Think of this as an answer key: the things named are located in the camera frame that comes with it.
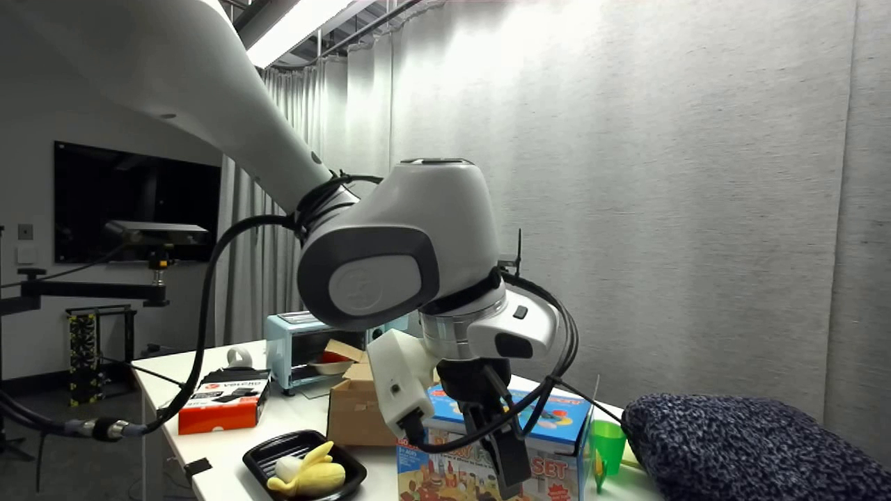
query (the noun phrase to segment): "black cable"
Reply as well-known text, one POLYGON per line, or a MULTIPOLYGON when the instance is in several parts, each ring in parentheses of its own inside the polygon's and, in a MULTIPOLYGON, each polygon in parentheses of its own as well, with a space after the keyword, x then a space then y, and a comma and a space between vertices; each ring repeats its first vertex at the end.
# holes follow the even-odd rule
POLYGON ((171 377, 171 375, 164 375, 164 373, 155 373, 155 370, 147 370, 147 368, 140 368, 140 365, 130 365, 130 370, 147 373, 147 375, 161 377, 161 381, 171 381, 171 383, 176 383, 176 386, 187 386, 185 381, 176 381, 176 377, 171 377))
MULTIPOLYGON (((82 270, 101 267, 101 263, 111 260, 118 253, 123 253, 126 246, 130 246, 130 245, 123 241, 123 245, 111 246, 109 253, 103 253, 103 256, 96 258, 96 260, 87 260, 87 263, 82 263, 82 267, 71 267, 71 270, 61 270, 61 272, 43 274, 40 281, 55 281, 55 278, 61 278, 61 274, 76 274, 76 272, 82 272, 82 270)), ((23 283, 26 283, 26 281, 11 281, 11 283, 0 283, 0 288, 11 288, 11 285, 23 285, 23 283)))
POLYGON ((197 377, 200 377, 204 345, 207 345, 207 337, 210 337, 210 306, 213 306, 213 285, 215 285, 218 260, 219 260, 222 251, 231 245, 233 237, 239 237, 243 231, 260 227, 260 226, 285 226, 285 227, 289 227, 289 231, 299 231, 292 217, 261 213, 261 217, 249 217, 249 219, 233 221, 233 226, 219 237, 219 241, 215 245, 215 253, 213 253, 213 258, 210 258, 210 267, 207 267, 207 272, 204 272, 200 312, 197 312, 197 347, 194 347, 194 358, 193 358, 190 377, 187 377, 185 386, 176 391, 176 397, 174 397, 164 409, 160 409, 150 423, 146 423, 146 425, 140 429, 140 433, 150 433, 150 430, 161 429, 161 425, 193 397, 193 391, 194 391, 194 386, 197 386, 197 377))
POLYGON ((604 404, 598 404, 595 397, 586 395, 581 390, 577 390, 574 383, 568 381, 558 381, 561 386, 577 391, 579 397, 586 397, 590 405, 595 405, 598 411, 604 411, 609 419, 622 423, 622 418, 616 411, 609 411, 604 404))
POLYGON ((16 404, 2 386, 0 386, 0 409, 27 425, 27 429, 37 429, 40 433, 61 433, 61 437, 96 437, 96 429, 103 429, 109 430, 109 425, 98 425, 98 423, 123 423, 129 437, 133 433, 150 433, 155 429, 161 429, 194 391, 197 386, 197 377, 200 377, 200 365, 204 365, 204 345, 207 345, 207 337, 210 337, 210 297, 213 297, 213 283, 215 283, 215 267, 218 267, 218 258, 219 253, 231 245, 231 238, 238 238, 243 231, 250 231, 250 227, 260 227, 260 226, 285 226, 289 231, 296 231, 296 219, 292 217, 282 217, 282 213, 261 213, 261 217, 249 217, 249 219, 239 219, 233 221, 222 237, 219 241, 215 245, 215 253, 210 258, 210 267, 204 272, 204 288, 200 288, 200 315, 197 315, 197 347, 194 347, 194 358, 193 358, 193 370, 190 370, 190 377, 185 383, 178 383, 180 390, 176 391, 176 397, 155 411, 155 418, 146 425, 140 423, 129 423, 129 419, 115 419, 115 418, 98 418, 91 423, 83 423, 83 419, 50 419, 23 404, 16 404))
POLYGON ((497 418, 492 423, 477 429, 477 430, 469 430, 452 441, 413 441, 414 447, 426 451, 426 452, 448 452, 448 451, 458 451, 458 447, 466 447, 477 440, 481 440, 485 433, 492 433, 497 429, 506 425, 509 419, 516 419, 526 405, 533 405, 538 397, 547 397, 558 381, 562 377, 562 373, 572 368, 572 361, 577 358, 579 352, 579 327, 577 327, 577 320, 572 316, 568 308, 562 308, 562 302, 540 283, 533 283, 526 278, 519 278, 519 274, 503 274, 506 283, 516 283, 526 291, 534 291, 538 297, 548 299, 561 316, 562 316, 562 327, 565 327, 565 349, 562 356, 558 358, 554 370, 533 390, 526 391, 516 405, 509 405, 502 418, 497 418))
POLYGON ((33 493, 40 493, 40 480, 43 480, 43 473, 45 473, 45 441, 48 441, 48 433, 40 433, 40 440, 37 440, 37 464, 33 464, 33 493))
POLYGON ((551 397, 551 391, 544 391, 544 395, 538 397, 538 404, 533 405, 533 415, 529 415, 529 419, 526 419, 526 425, 523 425, 523 430, 522 430, 523 437, 533 433, 540 411, 547 411, 548 397, 551 397))
POLYGON ((346 182, 355 182, 355 180, 366 180, 366 182, 381 182, 380 176, 348 176, 348 171, 338 171, 331 169, 331 178, 316 188, 310 188, 302 202, 299 202, 299 217, 296 217, 296 227, 299 227, 299 238, 302 245, 310 238, 310 231, 311 231, 311 221, 318 221, 320 217, 331 213, 334 209, 342 209, 348 202, 338 202, 331 209, 324 209, 334 192, 346 182))

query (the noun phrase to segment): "navy textured cushion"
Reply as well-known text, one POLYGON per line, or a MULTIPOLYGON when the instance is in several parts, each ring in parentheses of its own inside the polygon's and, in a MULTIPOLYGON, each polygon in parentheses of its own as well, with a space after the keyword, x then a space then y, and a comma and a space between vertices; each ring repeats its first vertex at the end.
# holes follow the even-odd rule
POLYGON ((891 473, 779 400, 648 395, 623 430, 666 498, 889 498, 891 473))

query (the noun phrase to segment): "yellow object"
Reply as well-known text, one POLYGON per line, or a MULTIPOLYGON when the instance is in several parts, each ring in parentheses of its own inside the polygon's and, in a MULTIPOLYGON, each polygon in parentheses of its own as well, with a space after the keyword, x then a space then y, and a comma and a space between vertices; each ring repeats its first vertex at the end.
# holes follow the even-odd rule
POLYGON ((346 466, 331 459, 334 441, 324 441, 311 447, 292 478, 267 478, 267 490, 282 493, 282 496, 327 496, 346 480, 346 466))
POLYGON ((339 462, 318 462, 318 464, 302 466, 302 473, 286 484, 278 476, 267 478, 267 490, 282 496, 327 496, 342 486, 342 480, 346 480, 346 469, 339 462))
POLYGON ((602 451, 593 451, 593 480, 595 480, 595 493, 604 493, 604 478, 606 478, 606 464, 602 451))

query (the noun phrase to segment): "white wall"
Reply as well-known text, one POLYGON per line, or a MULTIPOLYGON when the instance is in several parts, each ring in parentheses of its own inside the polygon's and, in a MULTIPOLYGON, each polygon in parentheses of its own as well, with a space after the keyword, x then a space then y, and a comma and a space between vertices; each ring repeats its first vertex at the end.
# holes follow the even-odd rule
MULTIPOLYGON (((219 155, 160 121, 119 111, 101 99, 79 74, 71 73, 48 46, 32 38, 11 15, 0 15, 0 226, 2 278, 15 281, 15 226, 37 227, 40 263, 52 270, 52 142, 83 142, 168 157, 218 163, 219 155)), ((204 267, 185 263, 168 272, 168 308, 136 312, 136 349, 147 343, 161 347, 190 347, 197 326, 197 281, 204 267)), ((147 281, 143 267, 98 267, 73 281, 147 281)), ((40 312, 2 316, 5 377, 52 373, 68 368, 61 312, 68 306, 98 306, 119 299, 61 299, 48 297, 40 312)))

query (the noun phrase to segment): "ceiling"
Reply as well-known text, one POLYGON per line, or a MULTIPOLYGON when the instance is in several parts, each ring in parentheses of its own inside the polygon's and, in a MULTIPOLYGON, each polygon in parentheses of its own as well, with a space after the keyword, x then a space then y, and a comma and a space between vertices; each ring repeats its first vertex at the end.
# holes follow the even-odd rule
MULTIPOLYGON (((245 43, 254 43, 260 34, 274 25, 299 0, 219 0, 231 25, 245 43)), ((310 36, 289 53, 285 53, 274 67, 299 70, 316 64, 320 56, 346 53, 348 43, 360 41, 366 34, 391 21, 393 15, 409 10, 419 0, 355 0, 346 14, 324 25, 324 36, 310 36)))

